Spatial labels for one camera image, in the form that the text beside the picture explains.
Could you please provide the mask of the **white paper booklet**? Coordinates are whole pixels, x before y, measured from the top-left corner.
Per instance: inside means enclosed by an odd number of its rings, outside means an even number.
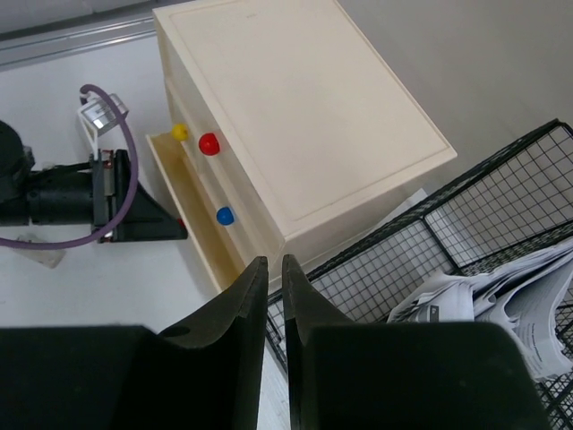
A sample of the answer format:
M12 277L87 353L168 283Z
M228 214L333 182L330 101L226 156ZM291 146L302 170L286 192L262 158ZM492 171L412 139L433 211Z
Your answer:
M436 271L389 314L390 323L493 323L516 343L536 381L572 371L556 334L557 308L572 281L572 241L474 276Z

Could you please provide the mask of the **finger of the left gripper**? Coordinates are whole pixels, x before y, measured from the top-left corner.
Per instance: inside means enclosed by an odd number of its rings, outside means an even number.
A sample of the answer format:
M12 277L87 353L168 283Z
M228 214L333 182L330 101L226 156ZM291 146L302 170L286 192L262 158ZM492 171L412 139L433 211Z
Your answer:
M137 185L131 206L114 229L115 242L176 241L188 238L184 223Z

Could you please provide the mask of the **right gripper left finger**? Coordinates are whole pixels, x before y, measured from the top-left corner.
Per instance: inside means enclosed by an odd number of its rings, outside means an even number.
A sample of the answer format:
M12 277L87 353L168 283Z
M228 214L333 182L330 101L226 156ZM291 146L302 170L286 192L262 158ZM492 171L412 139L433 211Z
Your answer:
M256 257L230 287L161 332L4 328L4 429L254 429L269 286Z

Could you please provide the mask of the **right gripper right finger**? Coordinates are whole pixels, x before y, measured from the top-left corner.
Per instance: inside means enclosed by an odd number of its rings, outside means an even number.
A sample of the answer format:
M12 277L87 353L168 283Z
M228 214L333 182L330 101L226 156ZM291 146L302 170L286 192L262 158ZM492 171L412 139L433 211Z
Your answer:
M514 341L480 322L358 323L282 262L294 429L546 429Z

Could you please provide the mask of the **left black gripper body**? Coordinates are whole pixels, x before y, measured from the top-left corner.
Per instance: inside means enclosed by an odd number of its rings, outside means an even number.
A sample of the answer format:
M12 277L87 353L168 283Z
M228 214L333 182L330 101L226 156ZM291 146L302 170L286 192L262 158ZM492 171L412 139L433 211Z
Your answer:
M89 224L104 227L122 207L130 182L126 150L105 150L101 161L32 171L23 194L1 203L1 225Z

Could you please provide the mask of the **small drawer blue knob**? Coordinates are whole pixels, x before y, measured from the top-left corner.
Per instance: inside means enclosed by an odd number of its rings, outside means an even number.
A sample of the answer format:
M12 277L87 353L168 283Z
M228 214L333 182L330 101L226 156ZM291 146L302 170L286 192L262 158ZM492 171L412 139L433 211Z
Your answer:
M255 236L252 226L243 220L215 174L204 168L200 172L200 179L214 210L215 226L231 248L231 254L241 263L248 263L258 255L269 256Z

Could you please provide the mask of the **small drawer yellow knob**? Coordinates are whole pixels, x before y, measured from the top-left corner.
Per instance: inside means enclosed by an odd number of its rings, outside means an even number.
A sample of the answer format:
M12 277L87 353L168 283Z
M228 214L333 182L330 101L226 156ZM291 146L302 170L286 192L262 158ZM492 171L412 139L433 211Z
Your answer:
M183 111L175 101L169 89L166 89L167 104L172 121L171 135L178 142L188 142L192 138L192 132Z

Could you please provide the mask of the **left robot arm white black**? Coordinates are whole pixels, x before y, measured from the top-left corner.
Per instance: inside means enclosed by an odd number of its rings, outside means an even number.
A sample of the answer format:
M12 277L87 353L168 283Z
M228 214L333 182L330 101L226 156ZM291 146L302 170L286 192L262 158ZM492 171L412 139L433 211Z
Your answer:
M1 225L88 225L100 243L185 240L184 223L133 183L127 150L35 170L32 149L1 123Z

